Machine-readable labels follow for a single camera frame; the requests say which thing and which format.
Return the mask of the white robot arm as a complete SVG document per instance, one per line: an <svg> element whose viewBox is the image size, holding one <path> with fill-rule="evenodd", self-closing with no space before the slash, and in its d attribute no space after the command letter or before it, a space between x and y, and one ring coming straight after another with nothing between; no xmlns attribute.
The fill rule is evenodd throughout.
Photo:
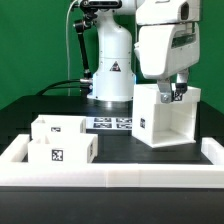
<svg viewBox="0 0 224 224"><path fill-rule="evenodd" d="M95 26L99 66L89 97L101 102L133 98L136 56L143 76L157 82L161 101L187 92L189 67L200 57L201 0L80 0L82 28Z"/></svg>

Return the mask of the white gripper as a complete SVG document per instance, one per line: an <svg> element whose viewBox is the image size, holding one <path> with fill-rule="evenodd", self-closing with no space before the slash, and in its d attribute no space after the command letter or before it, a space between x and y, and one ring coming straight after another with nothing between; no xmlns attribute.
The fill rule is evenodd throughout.
<svg viewBox="0 0 224 224"><path fill-rule="evenodd" d="M135 53L146 79L157 81L162 103L172 102L168 77L177 73L175 92L187 92L190 66L200 57L200 34L197 23L143 26L139 30Z"/></svg>

